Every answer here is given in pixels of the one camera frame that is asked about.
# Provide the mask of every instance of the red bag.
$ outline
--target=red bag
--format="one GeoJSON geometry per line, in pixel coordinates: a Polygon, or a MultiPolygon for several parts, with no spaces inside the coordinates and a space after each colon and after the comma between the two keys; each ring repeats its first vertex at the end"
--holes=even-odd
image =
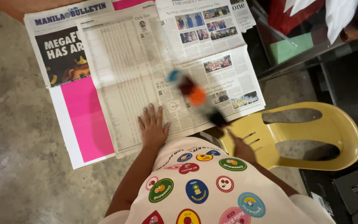
{"type": "Polygon", "coordinates": [[[325,0],[316,0],[293,16],[290,16],[292,7],[285,13],[283,12],[285,2],[286,0],[271,0],[268,23],[269,26],[287,35],[293,28],[320,9],[324,5],[325,0]]]}

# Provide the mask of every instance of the chair backrest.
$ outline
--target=chair backrest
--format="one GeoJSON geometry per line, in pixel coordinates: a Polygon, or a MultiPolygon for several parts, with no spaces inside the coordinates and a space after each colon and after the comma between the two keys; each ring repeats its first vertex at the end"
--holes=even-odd
{"type": "MultiPolygon", "coordinates": [[[[230,129],[239,137],[246,137],[256,151],[258,162],[267,169],[275,166],[302,169],[341,170],[358,159],[358,128],[341,109],[319,102],[302,102],[244,116],[231,124],[230,129]],[[321,112],[317,120],[302,123],[264,124],[262,114],[290,109],[310,108],[321,112]],[[275,144],[287,140],[314,140],[335,145],[340,154],[329,161],[307,161],[280,156],[275,144]]],[[[229,135],[220,138],[221,145],[233,155],[233,142],[229,135]]]]}

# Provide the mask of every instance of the red heart patch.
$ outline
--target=red heart patch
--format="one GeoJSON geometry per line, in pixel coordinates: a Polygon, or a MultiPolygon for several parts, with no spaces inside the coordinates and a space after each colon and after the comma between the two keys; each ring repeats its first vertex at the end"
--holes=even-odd
{"type": "Polygon", "coordinates": [[[164,224],[164,221],[162,220],[160,214],[157,211],[154,211],[147,216],[142,224],[164,224]]]}
{"type": "Polygon", "coordinates": [[[185,163],[179,168],[180,174],[186,174],[188,172],[195,172],[200,169],[200,166],[198,166],[195,163],[185,163]]]}

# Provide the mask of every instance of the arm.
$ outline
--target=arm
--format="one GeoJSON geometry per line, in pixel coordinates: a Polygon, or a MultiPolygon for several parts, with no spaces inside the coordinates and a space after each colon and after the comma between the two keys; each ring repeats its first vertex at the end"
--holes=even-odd
{"type": "Polygon", "coordinates": [[[138,123],[142,133],[143,147],[135,159],[127,174],[112,197],[106,216],[115,212],[130,210],[133,201],[138,196],[144,180],[151,174],[158,151],[164,145],[168,137],[169,124],[162,127],[162,107],[158,108],[158,116],[154,112],[153,104],[150,104],[150,116],[147,108],[143,112],[144,124],[140,117],[138,123]]]}
{"type": "Polygon", "coordinates": [[[226,130],[235,143],[235,148],[234,148],[235,157],[243,159],[248,163],[252,164],[262,175],[264,175],[265,177],[269,178],[271,181],[276,183],[285,192],[285,194],[288,197],[291,195],[299,194],[298,191],[293,189],[291,186],[289,186],[287,183],[282,181],[280,178],[276,177],[269,170],[261,166],[257,162],[255,152],[252,150],[251,146],[245,144],[241,138],[235,136],[229,129],[226,130]]]}

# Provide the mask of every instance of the concrete floor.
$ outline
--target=concrete floor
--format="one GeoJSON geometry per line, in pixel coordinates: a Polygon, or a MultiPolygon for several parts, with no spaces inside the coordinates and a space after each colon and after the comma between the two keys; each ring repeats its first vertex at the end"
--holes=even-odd
{"type": "MultiPolygon", "coordinates": [[[[316,100],[307,73],[268,81],[263,92],[267,108],[316,100]]],[[[280,152],[296,157],[306,145],[280,152]]],[[[72,170],[26,29],[0,12],[0,224],[97,223],[135,157],[72,170]]],[[[305,194],[297,169],[272,172],[305,194]]]]}

